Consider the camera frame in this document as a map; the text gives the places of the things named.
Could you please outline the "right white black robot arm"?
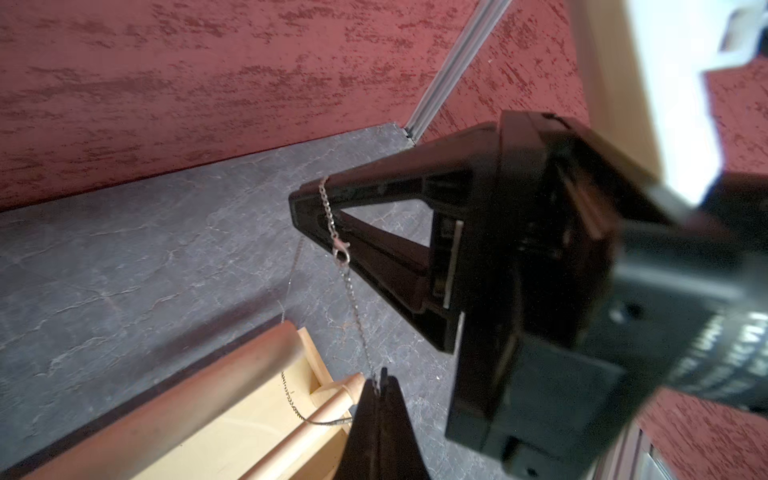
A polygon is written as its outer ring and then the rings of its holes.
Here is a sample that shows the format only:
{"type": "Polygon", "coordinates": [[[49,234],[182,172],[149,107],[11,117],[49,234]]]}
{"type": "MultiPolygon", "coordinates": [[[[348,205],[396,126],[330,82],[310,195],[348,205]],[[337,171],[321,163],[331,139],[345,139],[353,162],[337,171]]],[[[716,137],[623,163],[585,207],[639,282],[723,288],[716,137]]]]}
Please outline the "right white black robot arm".
{"type": "Polygon", "coordinates": [[[763,1],[574,1],[589,121],[495,123],[302,185],[294,226],[458,358],[446,437],[582,477],[661,387],[767,412],[767,180],[727,173],[704,75],[763,1]]]}

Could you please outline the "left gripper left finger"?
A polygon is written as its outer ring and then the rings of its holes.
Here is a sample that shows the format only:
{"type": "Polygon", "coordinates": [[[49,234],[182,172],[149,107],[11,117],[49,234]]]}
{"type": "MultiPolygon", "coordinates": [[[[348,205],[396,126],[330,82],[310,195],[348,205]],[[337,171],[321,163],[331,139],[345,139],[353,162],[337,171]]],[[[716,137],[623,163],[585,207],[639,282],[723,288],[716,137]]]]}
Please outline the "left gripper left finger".
{"type": "Polygon", "coordinates": [[[367,380],[334,476],[336,480],[379,478],[380,400],[377,382],[367,380]]]}

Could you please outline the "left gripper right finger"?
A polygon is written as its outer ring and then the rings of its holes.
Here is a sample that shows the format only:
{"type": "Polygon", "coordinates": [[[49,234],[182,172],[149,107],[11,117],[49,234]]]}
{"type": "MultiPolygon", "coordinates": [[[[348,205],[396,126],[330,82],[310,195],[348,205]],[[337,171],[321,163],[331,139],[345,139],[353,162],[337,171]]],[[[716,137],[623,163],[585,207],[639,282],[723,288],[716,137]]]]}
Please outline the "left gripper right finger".
{"type": "Polygon", "coordinates": [[[378,388],[378,479],[430,479],[396,377],[381,369],[378,388]]]}

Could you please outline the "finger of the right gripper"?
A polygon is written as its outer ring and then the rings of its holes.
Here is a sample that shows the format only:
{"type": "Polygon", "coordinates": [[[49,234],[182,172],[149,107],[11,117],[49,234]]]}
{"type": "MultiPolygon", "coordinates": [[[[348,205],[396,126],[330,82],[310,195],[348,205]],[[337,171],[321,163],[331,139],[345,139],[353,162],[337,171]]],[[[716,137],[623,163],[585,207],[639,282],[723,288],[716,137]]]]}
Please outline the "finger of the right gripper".
{"type": "Polygon", "coordinates": [[[454,230],[441,234],[433,218],[431,240],[421,245],[354,216],[333,214],[340,239],[349,245],[351,269],[413,329],[444,353],[455,350],[459,310],[452,307],[459,243],[454,230]]]}
{"type": "Polygon", "coordinates": [[[469,216],[490,199],[499,149],[496,124],[481,123],[330,174],[325,183],[328,202],[342,209],[420,200],[441,213],[469,216]]]}

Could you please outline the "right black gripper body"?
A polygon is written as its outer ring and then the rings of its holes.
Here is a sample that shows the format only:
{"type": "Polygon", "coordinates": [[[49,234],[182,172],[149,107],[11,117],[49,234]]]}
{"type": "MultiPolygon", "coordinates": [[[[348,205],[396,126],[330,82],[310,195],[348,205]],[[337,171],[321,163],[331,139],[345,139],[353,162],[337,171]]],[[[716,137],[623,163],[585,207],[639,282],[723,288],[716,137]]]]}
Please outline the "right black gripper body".
{"type": "Polygon", "coordinates": [[[497,136],[446,434],[518,478],[576,479],[649,394],[583,340],[604,331],[628,223],[660,212],[577,121],[506,111],[497,136]]]}

